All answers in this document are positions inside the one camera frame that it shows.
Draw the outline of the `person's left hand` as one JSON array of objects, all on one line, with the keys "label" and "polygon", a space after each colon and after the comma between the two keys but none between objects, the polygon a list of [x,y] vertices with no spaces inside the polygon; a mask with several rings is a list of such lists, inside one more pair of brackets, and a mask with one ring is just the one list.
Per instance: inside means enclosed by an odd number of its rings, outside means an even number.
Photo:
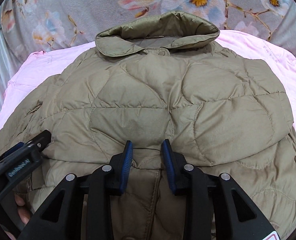
[{"label": "person's left hand", "polygon": [[17,233],[14,229],[7,229],[7,234],[11,239],[17,239],[14,235],[19,235],[31,218],[31,212],[27,208],[25,199],[20,194],[9,193],[2,201],[2,207],[9,216],[12,225],[19,230]]}]

